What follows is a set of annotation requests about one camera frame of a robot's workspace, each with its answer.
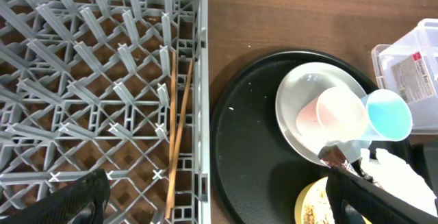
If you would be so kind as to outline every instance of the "black tray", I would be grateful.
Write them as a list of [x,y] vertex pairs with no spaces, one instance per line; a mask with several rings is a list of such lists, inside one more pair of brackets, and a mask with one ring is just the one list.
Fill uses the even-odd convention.
[[[352,75],[366,92],[376,85],[344,61],[317,51],[267,55],[227,85],[211,117],[211,176],[219,202],[235,223],[295,223],[294,204],[328,169],[298,155],[281,134],[275,97],[281,80],[306,62],[325,62]],[[408,162],[409,142],[373,142]]]

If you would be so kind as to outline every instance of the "gray dish rack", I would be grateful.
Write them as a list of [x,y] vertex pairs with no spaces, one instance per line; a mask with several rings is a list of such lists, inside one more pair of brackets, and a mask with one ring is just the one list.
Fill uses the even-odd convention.
[[175,208],[210,223],[207,0],[0,0],[0,218],[105,169],[105,223],[158,223],[172,53],[194,60]]

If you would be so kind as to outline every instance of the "label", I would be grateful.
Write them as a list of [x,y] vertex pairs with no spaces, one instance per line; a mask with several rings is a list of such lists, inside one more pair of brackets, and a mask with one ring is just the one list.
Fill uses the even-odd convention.
[[435,96],[435,89],[419,52],[393,65],[391,70],[400,96],[407,103]]

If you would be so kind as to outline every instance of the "cup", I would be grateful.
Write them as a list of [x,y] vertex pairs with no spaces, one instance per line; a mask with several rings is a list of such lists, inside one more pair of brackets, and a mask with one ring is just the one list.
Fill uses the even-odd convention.
[[359,140],[401,141],[412,130],[412,115],[403,98],[380,89],[362,97],[368,126]]
[[332,87],[308,103],[296,117],[301,135],[315,142],[359,138],[367,128],[367,114],[360,98],[345,87]]

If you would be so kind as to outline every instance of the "tabletop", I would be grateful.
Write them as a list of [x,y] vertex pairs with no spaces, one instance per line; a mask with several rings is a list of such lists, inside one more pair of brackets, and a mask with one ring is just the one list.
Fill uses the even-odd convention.
[[[234,74],[279,49],[323,51],[376,81],[372,48],[438,18],[438,0],[209,0],[208,8],[211,110]],[[215,192],[211,198],[212,223],[229,223]]]

